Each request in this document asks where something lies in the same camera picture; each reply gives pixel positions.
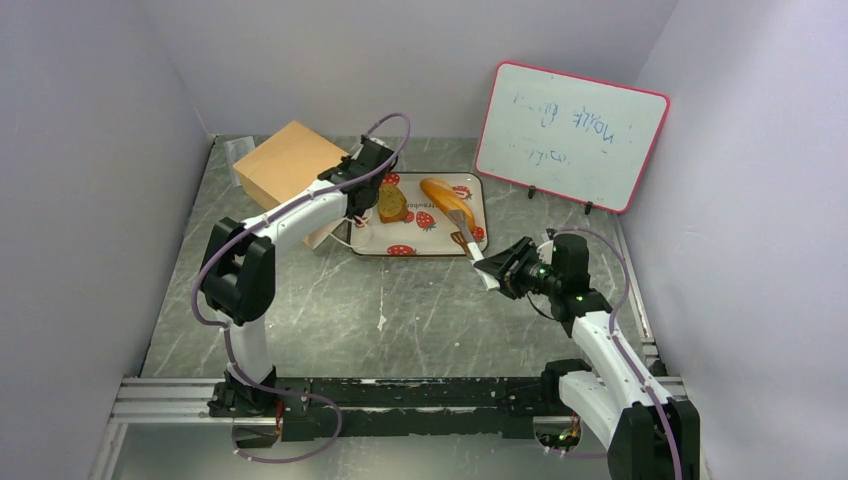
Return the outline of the strawberry pattern tray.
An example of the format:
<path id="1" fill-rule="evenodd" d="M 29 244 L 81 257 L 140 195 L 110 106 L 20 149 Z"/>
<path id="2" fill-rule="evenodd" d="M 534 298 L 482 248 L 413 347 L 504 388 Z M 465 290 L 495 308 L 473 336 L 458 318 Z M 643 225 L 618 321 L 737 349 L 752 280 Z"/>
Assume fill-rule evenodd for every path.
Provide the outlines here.
<path id="1" fill-rule="evenodd" d="M 407 200 L 408 213 L 398 222 L 384 223 L 377 211 L 368 211 L 369 219 L 364 227 L 351 226 L 346 242 L 354 253 L 361 256 L 462 256 L 462 247 L 451 238 L 458 228 L 452 223 L 420 189 L 426 178 L 444 181 L 474 218 L 472 229 L 480 249 L 488 247 L 489 235 L 484 206 L 483 185 L 479 177 L 471 173 L 411 173 L 392 172 L 385 182 L 398 187 Z"/>

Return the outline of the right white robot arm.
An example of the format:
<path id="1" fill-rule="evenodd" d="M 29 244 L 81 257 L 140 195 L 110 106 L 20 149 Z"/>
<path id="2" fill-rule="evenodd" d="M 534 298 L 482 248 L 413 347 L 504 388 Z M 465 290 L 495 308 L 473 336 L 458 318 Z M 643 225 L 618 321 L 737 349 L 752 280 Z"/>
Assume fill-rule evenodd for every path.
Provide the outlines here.
<path id="1" fill-rule="evenodd" d="M 570 408 L 594 433 L 611 478 L 698 479 L 700 415 L 640 362 L 618 326 L 620 307 L 591 287 L 588 232 L 565 229 L 541 246 L 524 237 L 489 258 L 474 242 L 466 250 L 488 289 L 546 297 L 552 319 L 588 357 L 589 368 L 547 368 L 539 398 L 553 414 Z"/>

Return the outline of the long orange fake baguette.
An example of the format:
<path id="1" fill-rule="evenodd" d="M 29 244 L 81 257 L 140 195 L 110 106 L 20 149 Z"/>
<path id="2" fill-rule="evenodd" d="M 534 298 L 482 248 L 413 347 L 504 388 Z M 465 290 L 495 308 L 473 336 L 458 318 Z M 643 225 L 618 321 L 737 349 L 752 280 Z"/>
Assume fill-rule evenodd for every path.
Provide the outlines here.
<path id="1" fill-rule="evenodd" d="M 439 178 L 428 177 L 419 182 L 419 188 L 443 214 L 453 210 L 463 211 L 467 217 L 468 229 L 473 230 L 476 227 L 473 212 L 451 185 Z"/>

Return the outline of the brown paper bag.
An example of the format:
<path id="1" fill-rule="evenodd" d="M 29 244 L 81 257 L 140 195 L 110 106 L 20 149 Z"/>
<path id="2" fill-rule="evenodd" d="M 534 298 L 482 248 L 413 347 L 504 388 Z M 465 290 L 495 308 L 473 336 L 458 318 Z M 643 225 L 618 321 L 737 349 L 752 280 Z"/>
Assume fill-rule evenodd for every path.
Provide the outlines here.
<path id="1" fill-rule="evenodd" d="M 316 181 L 317 176 L 337 166 L 348 153 L 297 121 L 287 124 L 268 140 L 234 164 L 245 192 L 264 212 L 300 196 Z M 276 253 L 281 255 L 302 243 L 314 249 L 342 223 L 340 219 L 318 225 L 312 232 L 299 227 L 265 227 L 263 214 L 245 220 L 248 226 L 260 226 L 259 236 L 273 239 Z"/>

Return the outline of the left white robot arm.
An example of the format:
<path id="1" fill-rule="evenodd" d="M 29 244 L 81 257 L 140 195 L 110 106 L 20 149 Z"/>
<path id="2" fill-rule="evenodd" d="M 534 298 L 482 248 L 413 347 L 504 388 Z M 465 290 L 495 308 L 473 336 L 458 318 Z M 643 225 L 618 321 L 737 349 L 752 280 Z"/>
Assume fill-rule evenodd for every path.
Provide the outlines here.
<path id="1" fill-rule="evenodd" d="M 214 225 L 191 300 L 198 322 L 225 339 L 228 367 L 213 406 L 241 407 L 254 416 L 273 409 L 277 377 L 262 321 L 275 297 L 277 257 L 320 227 L 375 206 L 397 157 L 383 142 L 362 136 L 353 154 L 293 199 L 252 220 L 225 217 Z"/>

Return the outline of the fake orange bread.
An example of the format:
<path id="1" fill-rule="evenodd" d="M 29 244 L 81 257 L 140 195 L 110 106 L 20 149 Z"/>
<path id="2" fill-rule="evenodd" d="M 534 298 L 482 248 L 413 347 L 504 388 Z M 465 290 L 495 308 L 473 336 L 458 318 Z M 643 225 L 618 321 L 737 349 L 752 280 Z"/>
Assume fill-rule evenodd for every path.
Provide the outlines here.
<path id="1" fill-rule="evenodd" d="M 382 184 L 377 202 L 377 214 L 380 221 L 384 224 L 401 222 L 408 213 L 407 199 L 403 192 L 395 184 Z"/>

